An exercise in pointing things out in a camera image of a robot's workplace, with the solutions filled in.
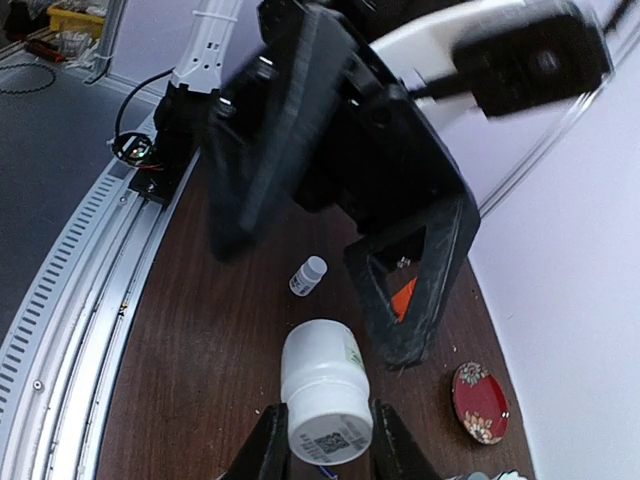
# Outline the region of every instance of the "dark wood surface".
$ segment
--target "dark wood surface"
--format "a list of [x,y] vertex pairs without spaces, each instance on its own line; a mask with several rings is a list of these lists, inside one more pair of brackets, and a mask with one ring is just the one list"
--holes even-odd
[[[200,165],[137,313],[111,406],[99,480],[213,480],[224,473],[258,412],[279,401],[286,335],[313,318],[352,327],[372,394],[395,406],[445,478],[512,469],[533,478],[513,387],[468,265],[428,360],[402,373],[388,372],[371,352],[342,265],[344,246],[356,238],[342,212],[311,216],[293,206],[254,252],[231,265],[209,254],[208,222]],[[309,297],[299,299],[287,283],[311,254],[324,257],[329,272]],[[451,378],[468,360],[486,365],[510,401],[509,431],[496,446],[476,444],[452,409]],[[368,479],[368,465],[365,456],[338,471],[343,479]]]

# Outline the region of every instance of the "red plate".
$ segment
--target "red plate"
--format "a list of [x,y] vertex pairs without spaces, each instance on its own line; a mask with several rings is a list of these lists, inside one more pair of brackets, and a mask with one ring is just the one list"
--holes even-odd
[[453,406],[465,430],[484,445],[498,443],[507,432],[509,405],[504,391],[478,363],[463,363],[456,370]]

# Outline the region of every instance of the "qr code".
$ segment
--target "qr code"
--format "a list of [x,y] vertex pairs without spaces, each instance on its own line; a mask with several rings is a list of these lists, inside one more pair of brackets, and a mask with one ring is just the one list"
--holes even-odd
[[349,448],[349,443],[346,442],[338,432],[334,432],[326,437],[316,438],[313,442],[322,449],[325,455],[331,455],[343,448]]

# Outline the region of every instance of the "white bottle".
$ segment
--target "white bottle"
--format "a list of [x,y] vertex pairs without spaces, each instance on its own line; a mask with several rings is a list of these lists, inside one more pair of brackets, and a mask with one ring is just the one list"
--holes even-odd
[[340,465],[369,448],[369,380],[351,330],[333,320],[299,325],[285,341],[281,373],[289,447],[298,458]]
[[289,288],[295,295],[306,297],[320,283],[325,273],[327,263],[315,255],[309,257],[289,280]]

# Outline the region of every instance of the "floral pattern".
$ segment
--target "floral pattern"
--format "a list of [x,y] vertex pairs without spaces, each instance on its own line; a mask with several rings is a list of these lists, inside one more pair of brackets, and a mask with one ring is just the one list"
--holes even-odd
[[494,437],[491,433],[491,426],[493,425],[493,420],[484,419],[480,416],[478,412],[474,412],[473,414],[470,412],[466,412],[464,416],[464,426],[467,431],[478,440],[480,443],[484,443],[485,445],[493,445],[494,443],[498,443],[502,440],[501,437]]
[[473,388],[480,380],[488,376],[489,372],[487,372],[481,365],[469,362],[464,364],[459,375],[462,383],[468,383]]

